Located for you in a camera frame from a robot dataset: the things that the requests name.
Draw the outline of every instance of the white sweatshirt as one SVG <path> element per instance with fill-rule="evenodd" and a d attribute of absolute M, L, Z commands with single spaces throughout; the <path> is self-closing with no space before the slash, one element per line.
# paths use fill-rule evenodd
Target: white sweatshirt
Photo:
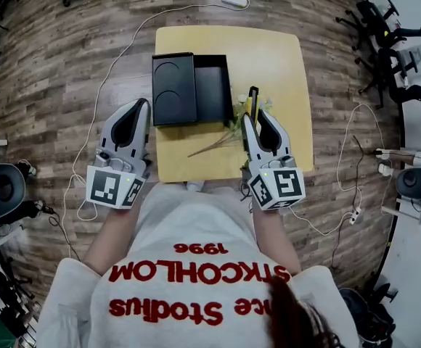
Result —
<path fill-rule="evenodd" d="M 128 256 L 104 276 L 63 260 L 41 311 L 38 345 L 270 347 L 267 281 L 278 275 L 325 316 L 344 347 L 359 346 L 327 268 L 291 277 L 260 253 L 234 198 L 192 195 L 153 190 Z"/>

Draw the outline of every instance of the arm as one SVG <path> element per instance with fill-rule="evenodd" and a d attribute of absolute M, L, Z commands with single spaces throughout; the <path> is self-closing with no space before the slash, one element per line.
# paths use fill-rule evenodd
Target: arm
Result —
<path fill-rule="evenodd" d="M 301 272 L 298 255 L 283 228 L 281 215 L 275 210 L 262 211 L 253 198 L 253 222 L 261 252 L 292 275 Z"/>
<path fill-rule="evenodd" d="M 83 263 L 94 272 L 103 276 L 115 263 L 126 257 L 134 235 L 141 202 L 141 198 L 138 197 L 131 210 L 109 212 L 101 231 L 83 259 Z"/>

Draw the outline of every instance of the wooden floor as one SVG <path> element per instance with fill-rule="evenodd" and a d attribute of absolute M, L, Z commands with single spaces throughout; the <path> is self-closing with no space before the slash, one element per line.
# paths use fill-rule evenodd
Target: wooden floor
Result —
<path fill-rule="evenodd" d="M 239 25 L 292 33 L 299 37 L 311 99 L 315 170 L 306 174 L 307 198 L 295 207 L 322 231 L 334 228 L 352 206 L 353 191 L 342 192 L 336 183 L 336 167 L 351 110 L 361 102 L 375 105 L 376 91 L 359 96 L 369 75 L 353 62 L 355 41 L 351 30 L 335 22 L 335 16 L 358 0 L 251 0 L 244 12 L 219 8 L 192 8 L 162 15 L 146 24 L 135 46 L 114 67 L 101 91 L 97 118 L 88 148 L 76 171 L 84 175 L 92 161 L 103 120 L 120 105 L 140 96 L 151 99 L 151 55 L 155 31 L 165 25 Z M 130 42 L 139 24 L 150 15 L 187 4 L 216 0 L 21 0 L 13 2 L 2 22 L 10 31 L 0 37 L 0 162 L 31 161 L 37 179 L 28 183 L 30 199 L 44 199 L 62 215 L 62 196 L 72 174 L 72 162 L 83 145 L 93 115 L 97 89 L 108 67 Z M 398 112 L 388 102 L 376 112 L 385 145 L 398 146 Z M 361 152 L 355 135 L 370 151 L 380 147 L 373 116 L 365 107 L 356 112 L 346 142 L 340 179 L 353 185 Z M 155 138 L 150 139 L 155 161 Z M 378 175 L 377 161 L 366 156 L 359 168 L 363 187 L 362 214 L 355 226 L 345 223 L 335 264 L 339 285 L 360 286 L 382 257 L 391 217 L 383 217 L 380 203 L 387 180 Z M 151 181 L 157 180 L 157 169 Z M 93 222 L 77 219 L 84 188 L 68 192 L 65 226 L 79 254 L 83 254 L 102 224 L 105 210 Z M 388 190 L 392 204 L 394 189 Z M 85 217 L 91 210 L 82 210 Z M 307 222 L 285 216 L 287 235 L 293 240 L 304 267 L 330 265 L 338 232 L 320 236 Z M 68 255 L 58 228 L 47 216 L 25 220 L 26 235 L 4 246 L 15 259 L 16 273 L 30 276 L 30 290 L 44 300 L 58 262 Z"/>

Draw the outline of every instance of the yellow table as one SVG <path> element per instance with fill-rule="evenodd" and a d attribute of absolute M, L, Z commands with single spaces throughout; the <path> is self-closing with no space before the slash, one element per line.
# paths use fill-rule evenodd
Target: yellow table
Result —
<path fill-rule="evenodd" d="M 232 101 L 251 86 L 272 100 L 270 113 L 288 132 L 296 164 L 313 169 L 311 108 L 299 40 L 294 35 L 255 28 L 181 26 L 158 29 L 155 53 L 225 54 Z M 188 155 L 219 140 L 222 123 L 156 128 L 162 182 L 240 178 L 247 155 L 239 145 Z"/>

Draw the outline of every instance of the black box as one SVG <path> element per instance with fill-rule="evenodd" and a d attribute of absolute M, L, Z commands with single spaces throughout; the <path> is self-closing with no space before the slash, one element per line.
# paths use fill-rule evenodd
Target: black box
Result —
<path fill-rule="evenodd" d="M 233 120 L 226 56 L 153 56 L 152 114 L 155 126 Z"/>

